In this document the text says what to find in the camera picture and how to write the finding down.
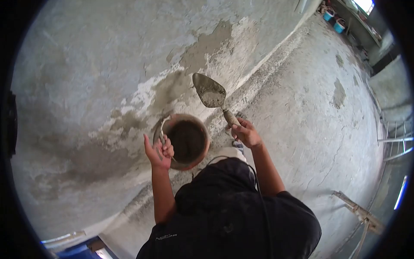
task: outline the blue bucket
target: blue bucket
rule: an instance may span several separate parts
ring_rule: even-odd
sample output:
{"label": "blue bucket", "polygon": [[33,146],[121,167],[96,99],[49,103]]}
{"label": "blue bucket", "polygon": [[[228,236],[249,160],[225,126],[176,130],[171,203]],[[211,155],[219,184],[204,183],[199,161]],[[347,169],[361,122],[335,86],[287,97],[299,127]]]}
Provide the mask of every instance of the blue bucket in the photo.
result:
{"label": "blue bucket", "polygon": [[330,13],[328,12],[328,10],[326,10],[326,11],[325,11],[325,14],[323,15],[323,18],[325,19],[325,21],[329,21],[332,17],[334,17],[335,12],[334,12],[334,10],[333,10],[333,9],[332,9],[332,13],[333,13],[333,14],[330,14]]}
{"label": "blue bucket", "polygon": [[342,19],[342,18],[339,18],[337,21],[336,21],[336,23],[335,23],[335,25],[334,25],[334,30],[337,32],[337,33],[341,33],[344,29],[345,29],[345,27],[344,26],[342,26],[338,21],[339,20],[342,20],[342,21],[345,21],[344,19]]}

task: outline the sneaker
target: sneaker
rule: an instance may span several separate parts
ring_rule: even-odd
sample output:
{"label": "sneaker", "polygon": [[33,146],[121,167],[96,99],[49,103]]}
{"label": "sneaker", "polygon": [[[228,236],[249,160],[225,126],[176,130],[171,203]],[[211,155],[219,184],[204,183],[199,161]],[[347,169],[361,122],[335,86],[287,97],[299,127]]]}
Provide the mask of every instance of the sneaker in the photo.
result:
{"label": "sneaker", "polygon": [[233,147],[240,150],[241,153],[244,155],[244,149],[243,149],[243,143],[242,142],[235,140],[235,141],[233,141],[232,145],[233,145]]}

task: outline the hand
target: hand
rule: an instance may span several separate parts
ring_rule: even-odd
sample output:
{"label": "hand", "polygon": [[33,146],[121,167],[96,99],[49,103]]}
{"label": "hand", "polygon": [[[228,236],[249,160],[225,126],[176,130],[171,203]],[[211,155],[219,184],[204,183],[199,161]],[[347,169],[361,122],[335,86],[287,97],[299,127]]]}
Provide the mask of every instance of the hand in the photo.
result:
{"label": "hand", "polygon": [[144,134],[145,154],[147,155],[151,166],[162,169],[170,169],[171,158],[174,156],[174,148],[171,145],[171,140],[164,134],[165,145],[163,146],[161,140],[155,142],[153,146],[149,143],[149,138]]}
{"label": "hand", "polygon": [[253,123],[242,118],[237,118],[237,120],[240,122],[241,126],[235,124],[231,126],[231,135],[233,138],[240,140],[248,148],[261,145],[262,139],[253,126]]}

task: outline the trowel blade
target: trowel blade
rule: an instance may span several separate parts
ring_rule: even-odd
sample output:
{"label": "trowel blade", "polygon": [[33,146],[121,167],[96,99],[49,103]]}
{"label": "trowel blade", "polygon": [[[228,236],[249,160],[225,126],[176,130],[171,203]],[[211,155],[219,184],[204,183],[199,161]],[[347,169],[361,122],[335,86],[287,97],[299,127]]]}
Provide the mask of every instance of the trowel blade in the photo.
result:
{"label": "trowel blade", "polygon": [[226,90],[219,83],[200,73],[193,74],[193,83],[201,102],[207,108],[224,106]]}

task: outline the trowel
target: trowel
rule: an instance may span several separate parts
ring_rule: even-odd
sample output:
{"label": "trowel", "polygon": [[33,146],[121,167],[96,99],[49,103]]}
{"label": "trowel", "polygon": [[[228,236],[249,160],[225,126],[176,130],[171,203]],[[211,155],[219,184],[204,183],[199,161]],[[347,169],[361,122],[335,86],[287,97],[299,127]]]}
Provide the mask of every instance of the trowel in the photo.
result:
{"label": "trowel", "polygon": [[240,126],[239,121],[234,114],[224,106],[226,99],[226,90],[219,83],[200,73],[193,74],[193,83],[200,97],[201,102],[207,108],[221,107],[224,118],[229,126],[236,124]]}

